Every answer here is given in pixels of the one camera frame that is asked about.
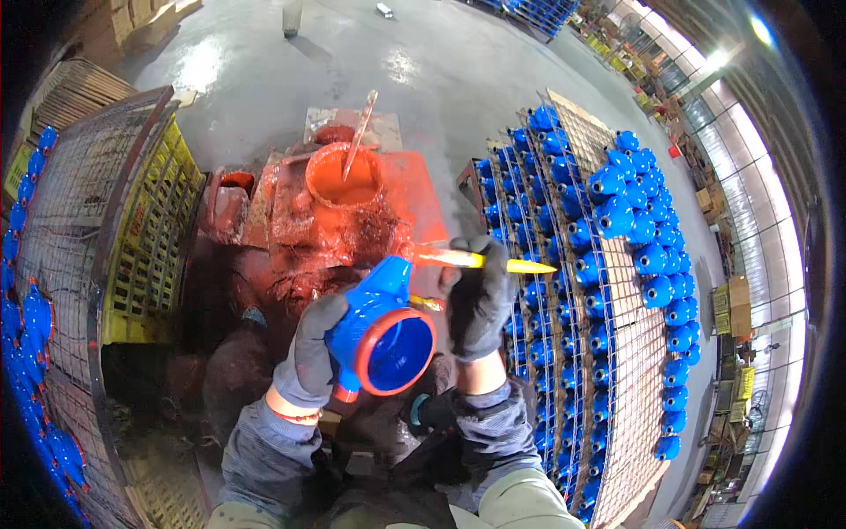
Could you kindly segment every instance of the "concrete floor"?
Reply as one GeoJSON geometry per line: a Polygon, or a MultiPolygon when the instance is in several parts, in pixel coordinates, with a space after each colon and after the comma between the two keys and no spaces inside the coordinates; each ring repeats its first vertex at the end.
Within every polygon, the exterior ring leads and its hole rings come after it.
{"type": "MultiPolygon", "coordinates": [[[[628,82],[568,30],[545,46],[454,0],[393,0],[394,19],[378,16],[374,0],[306,0],[299,36],[286,41],[281,0],[204,2],[175,36],[123,65],[141,90],[170,83],[199,92],[178,122],[202,168],[263,163],[270,146],[301,139],[308,107],[360,108],[377,89],[377,111],[398,115],[404,147],[425,157],[447,229],[460,234],[472,227],[456,176],[485,154],[485,138],[516,125],[514,112],[536,106],[536,91],[550,87],[611,129],[636,131],[655,151],[695,264],[700,313],[711,312],[704,293],[724,277],[684,162],[670,159],[667,137],[637,108],[628,82]]],[[[693,415],[710,402],[716,365],[715,342],[701,345],[688,383],[693,415]]],[[[680,514],[704,457],[695,448],[700,435],[684,431],[682,454],[662,480],[651,518],[680,514]]]]}

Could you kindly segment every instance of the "person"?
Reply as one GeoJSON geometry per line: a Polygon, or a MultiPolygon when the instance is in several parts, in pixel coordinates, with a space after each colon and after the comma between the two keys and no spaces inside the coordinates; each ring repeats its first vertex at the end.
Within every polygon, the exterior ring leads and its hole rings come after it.
{"type": "MultiPolygon", "coordinates": [[[[300,319],[288,358],[274,369],[264,397],[240,412],[224,450],[221,503],[207,529],[584,529],[543,472],[524,388],[507,377],[498,351],[516,296],[505,269],[507,252],[486,236],[456,239],[451,246],[486,255],[486,264],[480,270],[445,268],[442,273],[441,285],[451,288],[447,319],[457,382],[439,400],[433,397],[429,405],[424,400],[417,411],[440,407],[452,414],[460,448],[456,466],[464,478],[433,487],[401,476],[390,481],[356,477],[342,491],[318,479],[321,473],[313,462],[321,445],[317,422],[333,378],[324,333],[347,311],[343,295],[327,295],[300,319]]],[[[397,467],[412,460],[426,441],[397,467]]]]}

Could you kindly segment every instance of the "paint stirring stick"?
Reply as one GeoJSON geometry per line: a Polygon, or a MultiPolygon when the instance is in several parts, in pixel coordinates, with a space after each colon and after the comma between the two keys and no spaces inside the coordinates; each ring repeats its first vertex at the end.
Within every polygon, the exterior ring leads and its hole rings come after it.
{"type": "MultiPolygon", "coordinates": [[[[485,266],[485,256],[471,251],[442,250],[417,245],[415,247],[415,263],[420,265],[442,264],[458,268],[482,268],[485,266]]],[[[539,262],[520,259],[508,259],[505,269],[511,273],[549,273],[557,270],[555,267],[539,262]]]]}
{"type": "Polygon", "coordinates": [[[341,173],[341,181],[347,181],[347,175],[349,174],[349,168],[353,166],[353,158],[355,158],[355,153],[359,150],[359,145],[361,143],[361,136],[365,135],[365,129],[367,128],[368,122],[370,122],[370,116],[373,114],[373,105],[376,104],[376,97],[379,95],[379,92],[375,90],[371,90],[369,94],[367,94],[367,103],[365,103],[365,109],[361,111],[361,118],[359,118],[359,126],[355,129],[355,135],[353,135],[353,143],[349,146],[349,152],[347,152],[347,161],[343,165],[343,173],[341,173]]]}

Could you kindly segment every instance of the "hand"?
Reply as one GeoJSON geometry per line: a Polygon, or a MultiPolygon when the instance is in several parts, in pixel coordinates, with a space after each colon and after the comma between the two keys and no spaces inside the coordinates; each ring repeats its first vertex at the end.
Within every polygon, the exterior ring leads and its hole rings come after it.
{"type": "Polygon", "coordinates": [[[334,375],[323,335],[338,324],[347,308],[342,293],[326,295],[305,309],[288,358],[273,371],[273,386],[290,404],[314,409],[329,402],[334,375]]]}
{"type": "Polygon", "coordinates": [[[447,321],[453,354],[463,362],[479,360],[499,349],[502,330],[511,315],[517,287],[505,266],[505,246],[487,235],[453,239],[453,250],[486,257],[485,267],[448,268],[441,272],[441,288],[449,291],[447,321]]]}

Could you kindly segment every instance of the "red string bracelet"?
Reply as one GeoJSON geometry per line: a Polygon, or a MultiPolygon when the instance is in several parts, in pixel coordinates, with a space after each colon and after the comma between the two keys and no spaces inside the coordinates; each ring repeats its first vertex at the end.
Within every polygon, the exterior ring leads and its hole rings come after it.
{"type": "Polygon", "coordinates": [[[271,411],[276,414],[277,417],[280,419],[284,419],[288,422],[306,422],[306,421],[313,421],[315,419],[320,419],[323,417],[323,409],[317,411],[317,413],[312,413],[311,415],[306,416],[289,416],[289,415],[282,415],[278,411],[271,408],[271,411]]]}

